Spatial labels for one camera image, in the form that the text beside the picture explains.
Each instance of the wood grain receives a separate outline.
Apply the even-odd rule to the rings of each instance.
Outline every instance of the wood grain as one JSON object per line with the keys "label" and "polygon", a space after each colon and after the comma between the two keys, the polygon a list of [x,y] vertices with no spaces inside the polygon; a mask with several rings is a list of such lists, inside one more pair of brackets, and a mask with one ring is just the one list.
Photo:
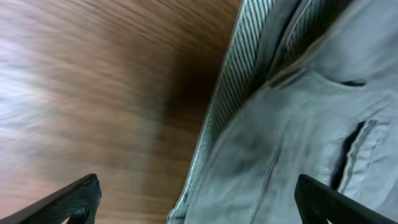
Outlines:
{"label": "wood grain", "polygon": [[97,223],[164,223],[239,0],[0,0],[0,218],[89,173]]}

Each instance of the black object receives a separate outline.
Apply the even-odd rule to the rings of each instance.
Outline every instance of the black object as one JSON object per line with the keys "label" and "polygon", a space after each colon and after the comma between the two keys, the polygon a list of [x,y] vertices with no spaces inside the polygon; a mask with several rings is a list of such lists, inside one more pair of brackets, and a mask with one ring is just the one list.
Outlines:
{"label": "black object", "polygon": [[96,174],[89,174],[63,189],[0,220],[0,224],[16,223],[94,223],[100,203],[101,188]]}
{"label": "black object", "polygon": [[397,224],[304,174],[294,197],[303,224]]}

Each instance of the wooden floor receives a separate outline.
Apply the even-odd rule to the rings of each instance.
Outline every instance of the wooden floor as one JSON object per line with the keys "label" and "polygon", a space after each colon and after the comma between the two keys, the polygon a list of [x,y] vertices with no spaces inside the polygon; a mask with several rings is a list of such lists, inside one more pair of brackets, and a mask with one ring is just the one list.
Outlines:
{"label": "wooden floor", "polygon": [[239,0],[0,0],[0,218],[89,173],[97,223],[164,223]]}

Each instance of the gray jacket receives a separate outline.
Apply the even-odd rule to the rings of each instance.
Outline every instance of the gray jacket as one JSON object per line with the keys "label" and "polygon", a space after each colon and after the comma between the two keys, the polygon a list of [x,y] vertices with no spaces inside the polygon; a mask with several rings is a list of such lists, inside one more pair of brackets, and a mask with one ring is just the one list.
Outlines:
{"label": "gray jacket", "polygon": [[230,122],[185,223],[301,223],[299,174],[398,221],[397,72],[398,1],[354,1]]}

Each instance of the clothing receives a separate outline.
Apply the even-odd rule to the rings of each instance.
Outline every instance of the clothing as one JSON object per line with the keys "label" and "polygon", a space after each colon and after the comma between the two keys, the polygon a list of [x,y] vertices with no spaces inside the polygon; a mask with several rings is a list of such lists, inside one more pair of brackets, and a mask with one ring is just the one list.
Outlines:
{"label": "clothing", "polygon": [[[341,192],[397,220],[384,206],[396,201],[398,177],[397,8],[395,0],[354,1],[298,61],[254,94],[217,140],[185,223],[301,223],[293,197],[299,174],[331,185],[341,165],[347,165]],[[343,144],[361,123],[352,156],[341,164]],[[377,156],[360,165],[358,156],[375,149]],[[383,192],[372,192],[386,182]]]}

